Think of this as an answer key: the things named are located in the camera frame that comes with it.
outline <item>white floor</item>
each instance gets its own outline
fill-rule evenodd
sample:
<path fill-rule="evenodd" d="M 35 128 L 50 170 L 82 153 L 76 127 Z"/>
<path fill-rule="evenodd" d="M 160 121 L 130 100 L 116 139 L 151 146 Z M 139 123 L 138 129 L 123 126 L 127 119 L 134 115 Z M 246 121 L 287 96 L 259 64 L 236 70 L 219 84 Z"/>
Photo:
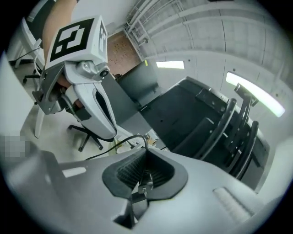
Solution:
<path fill-rule="evenodd" d="M 19 81 L 22 83 L 24 75 L 33 73 L 33 66 L 31 64 L 20 65 L 19 68 L 15 70 L 15 73 Z M 33 98 L 32 91 L 35 87 L 32 79 L 27 80 L 24 88 Z M 65 111 L 45 116 L 41 135 L 39 139 L 37 139 L 34 136 L 34 129 L 38 108 L 37 105 L 32 108 L 22 128 L 22 135 L 26 136 L 28 140 L 34 142 L 41 150 L 54 153 L 60 163 L 84 160 L 109 149 L 111 144 L 101 140 L 100 142 L 104 148 L 100 151 L 94 140 L 90 138 L 84 150 L 79 152 L 78 148 L 85 139 L 86 134 L 75 129 L 67 129 L 71 124 L 80 127 L 81 125 L 73 115 Z"/>

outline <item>black cable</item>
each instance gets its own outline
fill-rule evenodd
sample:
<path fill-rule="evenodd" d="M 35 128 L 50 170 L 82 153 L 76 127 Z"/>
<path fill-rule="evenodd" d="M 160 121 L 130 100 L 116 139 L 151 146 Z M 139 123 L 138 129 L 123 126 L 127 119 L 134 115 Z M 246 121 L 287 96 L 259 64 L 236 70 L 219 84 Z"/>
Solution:
<path fill-rule="evenodd" d="M 17 60 L 21 59 L 22 57 L 28 55 L 28 54 L 31 53 L 31 52 L 36 51 L 37 49 L 40 49 L 40 48 L 41 48 L 41 47 L 38 47 L 38 48 L 36 48 L 36 49 L 33 49 L 33 50 L 31 50 L 30 52 L 26 53 L 25 55 L 22 55 L 22 56 L 20 56 L 19 58 L 15 59 L 14 61 L 16 62 Z"/>
<path fill-rule="evenodd" d="M 111 149 L 107 150 L 106 152 L 101 153 L 101 154 L 98 154 L 98 155 L 95 155 L 95 156 L 90 157 L 90 158 L 87 158 L 86 160 L 94 159 L 94 158 L 96 158 L 96 157 L 98 157 L 98 156 L 101 156 L 101 155 L 103 155 L 103 154 L 105 154 L 105 153 L 108 153 L 108 152 L 110 152 L 111 150 L 113 150 L 114 148 L 116 148 L 117 146 L 123 144 L 124 142 L 126 142 L 126 141 L 128 141 L 128 140 L 130 140 L 130 139 L 133 139 L 133 138 L 137 138 L 137 137 L 142 138 L 143 141 L 144 141 L 144 143 L 145 143 L 145 148 L 146 148 L 146 149 L 149 149 L 149 147 L 148 147 L 148 143 L 147 143 L 147 140 L 145 139 L 145 137 L 142 136 L 142 135 L 140 135 L 140 134 L 137 134 L 137 135 L 133 135 L 133 136 L 131 136 L 131 137 L 127 137 L 127 138 L 125 138 L 123 141 L 119 142 L 118 144 L 116 144 L 116 145 L 113 146 Z"/>

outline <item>wire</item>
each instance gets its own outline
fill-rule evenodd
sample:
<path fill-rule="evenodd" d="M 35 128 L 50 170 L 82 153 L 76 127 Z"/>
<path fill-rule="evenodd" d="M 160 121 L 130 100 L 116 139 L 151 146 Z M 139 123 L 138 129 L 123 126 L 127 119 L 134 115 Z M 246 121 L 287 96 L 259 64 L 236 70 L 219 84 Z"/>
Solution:
<path fill-rule="evenodd" d="M 147 140 L 145 139 L 145 137 L 142 136 L 142 135 L 140 135 L 140 134 L 137 134 L 137 135 L 133 135 L 133 136 L 131 136 L 131 137 L 127 137 L 127 138 L 125 138 L 123 141 L 119 142 L 118 144 L 116 144 L 116 145 L 113 146 L 111 149 L 107 150 L 106 152 L 101 153 L 101 154 L 98 154 L 98 155 L 95 155 L 95 156 L 90 157 L 90 158 L 87 158 L 86 160 L 94 159 L 94 158 L 96 158 L 96 157 L 98 157 L 98 156 L 101 156 L 101 155 L 103 155 L 103 154 L 105 154 L 105 153 L 108 153 L 108 152 L 110 152 L 111 150 L 113 150 L 114 148 L 116 148 L 117 146 L 123 144 L 124 142 L 126 142 L 126 141 L 128 141 L 128 140 L 130 140 L 130 139 L 133 139 L 133 138 L 137 138 L 137 137 L 142 138 L 143 141 L 144 141 L 144 143 L 145 143 L 145 148 L 146 148 L 146 149 L 149 149 L 149 147 L 148 147 L 148 143 L 147 143 Z"/>
<path fill-rule="evenodd" d="M 17 61 L 17 60 L 21 59 L 22 57 L 24 57 L 24 56 L 28 55 L 28 54 L 29 54 L 29 53 L 31 53 L 31 52 L 34 52 L 34 51 L 36 51 L 37 49 L 40 49 L 40 48 L 41 48 L 41 47 L 38 47 L 38 48 L 36 48 L 36 49 L 33 49 L 33 50 L 31 50 L 30 52 L 26 53 L 25 55 L 22 55 L 22 56 L 20 56 L 19 58 L 15 59 L 15 61 Z"/>
<path fill-rule="evenodd" d="M 35 67 L 35 70 L 36 70 L 37 74 L 38 74 L 39 76 L 41 76 L 41 74 L 39 73 L 39 71 L 38 71 L 38 69 L 37 69 L 37 65 L 36 65 L 36 61 L 37 61 L 37 57 L 38 57 L 38 54 L 39 54 L 39 53 L 40 53 L 40 51 L 37 52 L 36 57 L 35 57 L 35 59 L 33 60 L 33 65 L 34 65 L 34 67 Z"/>

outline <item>rectangular light panel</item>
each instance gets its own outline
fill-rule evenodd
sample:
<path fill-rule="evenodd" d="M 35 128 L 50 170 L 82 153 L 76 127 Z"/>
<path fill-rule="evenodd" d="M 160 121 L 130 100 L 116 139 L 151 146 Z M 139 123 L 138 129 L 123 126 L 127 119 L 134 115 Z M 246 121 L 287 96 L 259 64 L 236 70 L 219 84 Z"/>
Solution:
<path fill-rule="evenodd" d="M 157 62 L 158 68 L 177 68 L 184 69 L 183 61 L 166 61 L 166 62 Z"/>
<path fill-rule="evenodd" d="M 231 72 L 227 72 L 226 81 L 234 86 L 238 83 L 251 92 L 260 102 L 262 102 L 267 108 L 271 110 L 277 117 L 281 117 L 284 114 L 285 109 L 282 105 L 273 98 L 270 94 L 265 92 L 260 87 L 251 83 L 250 81 L 235 75 Z"/>

